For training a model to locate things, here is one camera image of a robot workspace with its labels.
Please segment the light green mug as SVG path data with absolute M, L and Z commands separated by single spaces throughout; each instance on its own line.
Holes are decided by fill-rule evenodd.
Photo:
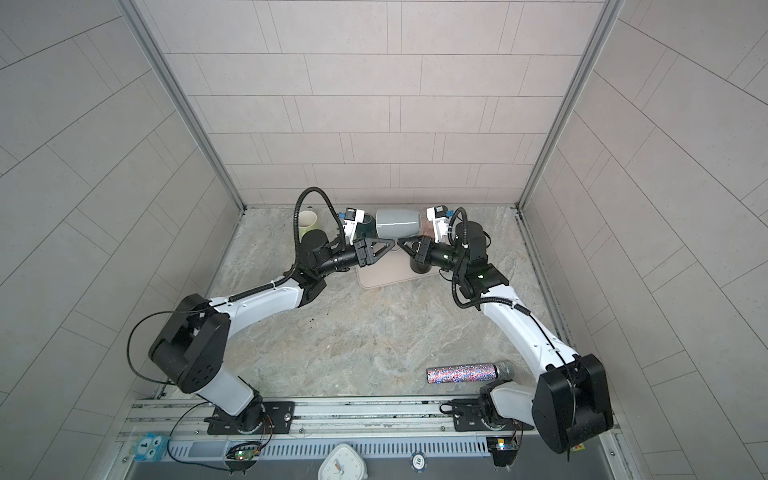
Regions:
M 302 210 L 298 215 L 298 233 L 299 240 L 312 230 L 318 228 L 318 215 L 312 210 Z

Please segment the grey mug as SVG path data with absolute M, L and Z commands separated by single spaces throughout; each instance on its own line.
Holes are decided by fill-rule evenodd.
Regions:
M 412 209 L 379 209 L 375 215 L 378 238 L 400 239 L 419 235 L 421 216 Z

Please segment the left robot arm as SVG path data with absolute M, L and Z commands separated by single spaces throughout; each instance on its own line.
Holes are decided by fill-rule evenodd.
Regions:
M 252 433 L 267 414 L 260 393 L 223 366 L 229 338 L 272 315 L 311 303 L 325 288 L 328 275 L 373 265 L 394 246 L 392 239 L 363 238 L 334 249 L 324 231 L 310 231 L 295 250 L 293 269 L 263 290 L 229 298 L 185 297 L 150 346 L 149 359 L 179 390 L 215 406 L 206 419 L 210 433 Z

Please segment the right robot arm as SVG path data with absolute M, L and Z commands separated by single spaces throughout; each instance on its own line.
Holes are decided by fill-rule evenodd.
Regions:
M 479 223 L 461 222 L 451 232 L 446 243 L 420 235 L 402 238 L 398 244 L 417 265 L 449 271 L 454 303 L 490 318 L 537 378 L 533 387 L 512 380 L 483 387 L 478 399 L 483 421 L 494 428 L 510 420 L 530 425 L 558 454 L 612 429 L 603 364 L 593 354 L 578 354 L 523 304 L 489 261 L 487 236 Z

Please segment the pink mug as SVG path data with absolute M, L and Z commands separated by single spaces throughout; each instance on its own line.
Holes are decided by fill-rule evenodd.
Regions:
M 420 218 L 420 234 L 435 238 L 433 224 L 425 215 Z

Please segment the dark green mug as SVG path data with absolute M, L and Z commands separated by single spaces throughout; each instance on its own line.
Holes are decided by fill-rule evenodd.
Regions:
M 355 239 L 376 238 L 376 220 L 370 214 L 365 214 L 363 220 L 357 224 Z

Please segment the pink plastic tray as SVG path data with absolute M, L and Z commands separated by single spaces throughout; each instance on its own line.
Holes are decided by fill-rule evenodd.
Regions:
M 438 275 L 438 269 L 435 267 L 426 273 L 415 272 L 411 268 L 411 260 L 405 251 L 395 246 L 375 264 L 355 267 L 358 284 L 364 289 L 374 289 Z

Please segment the white kitchen timer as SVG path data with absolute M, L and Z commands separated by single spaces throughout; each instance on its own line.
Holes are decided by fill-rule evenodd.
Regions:
M 352 446 L 340 443 L 321 464 L 317 478 L 319 480 L 366 480 L 367 465 Z

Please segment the round blue badge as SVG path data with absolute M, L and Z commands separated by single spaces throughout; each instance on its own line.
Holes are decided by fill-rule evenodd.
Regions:
M 415 472 L 423 472 L 427 467 L 427 460 L 422 452 L 414 452 L 410 457 L 411 468 Z

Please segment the right circuit board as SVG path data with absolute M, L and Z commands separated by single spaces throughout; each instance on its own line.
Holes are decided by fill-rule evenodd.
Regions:
M 486 444 L 495 467 L 509 468 L 515 463 L 520 450 L 516 437 L 487 437 Z

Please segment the circuit board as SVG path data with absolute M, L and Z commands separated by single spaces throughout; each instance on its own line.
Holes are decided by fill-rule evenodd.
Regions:
M 520 450 L 516 437 L 487 437 L 486 444 L 495 467 L 509 468 L 515 463 Z
M 245 473 L 257 463 L 262 446 L 260 441 L 248 441 L 230 447 L 225 454 L 227 468 L 232 472 Z

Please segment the left circuit board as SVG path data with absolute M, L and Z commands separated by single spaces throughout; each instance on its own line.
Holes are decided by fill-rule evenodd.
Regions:
M 225 454 L 227 468 L 232 472 L 245 473 L 257 463 L 262 446 L 260 441 L 248 441 L 230 447 Z

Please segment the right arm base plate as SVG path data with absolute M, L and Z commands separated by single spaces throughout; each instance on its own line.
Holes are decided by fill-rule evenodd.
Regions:
M 480 398 L 448 400 L 440 404 L 439 412 L 452 419 L 457 432 L 534 430 L 519 420 L 500 417 L 489 402 Z

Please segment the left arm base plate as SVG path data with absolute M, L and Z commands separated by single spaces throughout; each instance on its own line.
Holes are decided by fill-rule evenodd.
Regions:
M 296 404 L 291 401 L 256 402 L 238 416 L 231 416 L 215 407 L 208 424 L 209 435 L 287 434 L 293 421 Z

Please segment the aluminium mounting rail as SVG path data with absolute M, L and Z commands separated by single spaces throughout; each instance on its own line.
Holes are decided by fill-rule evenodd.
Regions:
M 538 431 L 530 420 L 509 420 L 489 429 L 475 408 L 475 395 L 392 397 L 298 397 L 267 399 L 269 415 L 246 434 L 233 427 L 210 426 L 214 407 L 195 399 L 138 400 L 118 429 L 119 440 L 147 433 L 179 440 L 299 440 L 320 438 L 441 437 L 508 435 Z

